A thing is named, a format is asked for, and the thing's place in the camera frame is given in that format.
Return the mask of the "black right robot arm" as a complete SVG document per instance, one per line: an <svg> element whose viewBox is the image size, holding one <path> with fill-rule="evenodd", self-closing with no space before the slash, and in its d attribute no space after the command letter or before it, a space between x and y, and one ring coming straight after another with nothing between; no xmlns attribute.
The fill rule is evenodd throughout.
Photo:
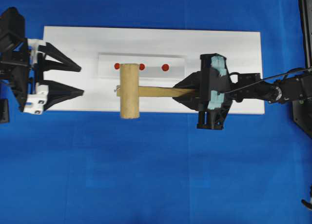
<svg viewBox="0 0 312 224"><path fill-rule="evenodd" d="M217 53L202 54L200 61L200 71L193 72L174 86L191 90L174 100L198 112L198 129L222 130L233 102L257 99L284 104L312 97L310 68L289 70L273 76L275 81L268 83L259 73L230 73L226 57ZM232 75L237 76L237 82L232 82Z"/></svg>

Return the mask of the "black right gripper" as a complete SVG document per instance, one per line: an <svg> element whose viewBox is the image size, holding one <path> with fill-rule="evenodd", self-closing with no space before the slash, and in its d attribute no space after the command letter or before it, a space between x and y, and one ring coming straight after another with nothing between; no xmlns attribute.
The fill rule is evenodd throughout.
<svg viewBox="0 0 312 224"><path fill-rule="evenodd" d="M229 73L226 58L220 54L200 55L200 71L193 72L173 88L199 89L199 97L183 95L173 100L198 111L198 129L222 130L234 101L258 99L255 87L260 73Z"/></svg>

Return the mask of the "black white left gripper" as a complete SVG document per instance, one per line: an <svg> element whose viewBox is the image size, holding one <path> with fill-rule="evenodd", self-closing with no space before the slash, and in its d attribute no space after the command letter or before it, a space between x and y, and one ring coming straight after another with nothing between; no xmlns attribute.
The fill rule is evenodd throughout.
<svg viewBox="0 0 312 224"><path fill-rule="evenodd" d="M21 112L41 115L53 105L82 96L84 91L56 81L42 84L29 78L42 53L43 72L80 72L81 67L52 44L25 37L25 19L17 8L9 7L0 16L0 80L7 81Z"/></svg>

